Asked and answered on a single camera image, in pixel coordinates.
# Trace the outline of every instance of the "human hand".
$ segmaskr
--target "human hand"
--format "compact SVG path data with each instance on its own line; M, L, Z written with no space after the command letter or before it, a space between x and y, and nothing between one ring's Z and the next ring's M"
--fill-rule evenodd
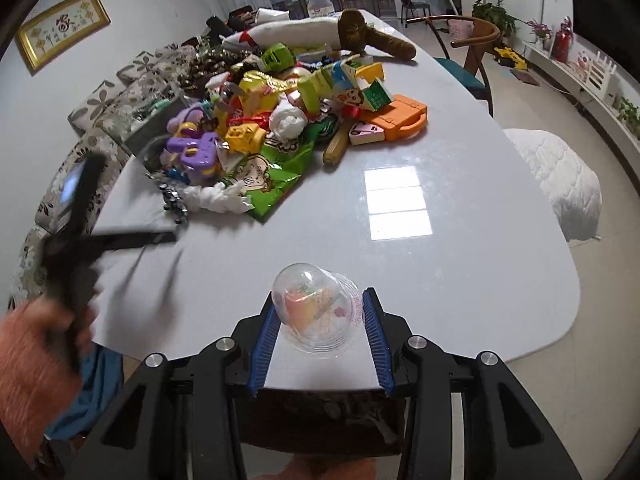
M76 339L82 353L92 348L88 308ZM44 429L62 414L82 387L79 374L47 350L46 333L64 332L74 316L41 296L8 314L0 324L0 421L22 457L30 462Z

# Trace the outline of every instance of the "teal chair seat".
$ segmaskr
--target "teal chair seat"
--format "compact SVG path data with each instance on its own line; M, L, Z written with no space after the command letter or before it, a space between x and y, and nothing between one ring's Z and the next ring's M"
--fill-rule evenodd
M434 58L438 63L440 63L444 69L449 72L453 77L455 77L458 82L465 87L469 91L483 91L484 83L479 79L472 76L469 72L467 72L463 67L461 67L458 63L453 61L452 59L446 59L444 57L436 57Z

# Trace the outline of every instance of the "yellow plastic wrapper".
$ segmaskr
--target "yellow plastic wrapper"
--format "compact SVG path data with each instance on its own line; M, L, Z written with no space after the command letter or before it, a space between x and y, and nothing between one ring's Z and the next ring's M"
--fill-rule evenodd
M246 92L246 95L240 98L242 113L245 117L261 112L272 112L278 105L278 96L294 88L290 82L281 81L257 70L244 74L238 86Z

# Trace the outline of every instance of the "floral sofa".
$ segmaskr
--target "floral sofa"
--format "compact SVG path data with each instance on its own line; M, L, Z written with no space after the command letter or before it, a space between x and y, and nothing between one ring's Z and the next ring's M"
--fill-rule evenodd
M34 217L34 224L20 249L8 308L37 298L44 290L44 274L38 266L40 241L54 231L54 212L60 190L74 164L89 152L100 152L106 166L98 182L98 190L87 217L86 230L91 232L122 168L129 159L124 146L124 123L140 107L158 97L171 81L187 73L195 56L192 46L175 44L158 48L154 54L141 52L130 64L116 72L114 81L104 80L73 110L68 120L80 140L56 171Z

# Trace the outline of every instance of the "purple toy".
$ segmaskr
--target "purple toy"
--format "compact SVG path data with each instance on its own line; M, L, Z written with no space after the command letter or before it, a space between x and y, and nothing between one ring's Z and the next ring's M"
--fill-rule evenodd
M214 132L204 132L199 139L189 137L172 137L166 144L170 153L182 153L180 162L195 171L211 170L218 161Z
M203 117L206 117L205 111L199 103L191 105L189 108L185 108L180 111L174 118L169 119L166 124L167 131L175 135L180 131L180 134L187 135L189 137L198 138L201 136L202 131L198 128L193 130L192 128L181 128L184 123L193 123L196 126L200 124Z

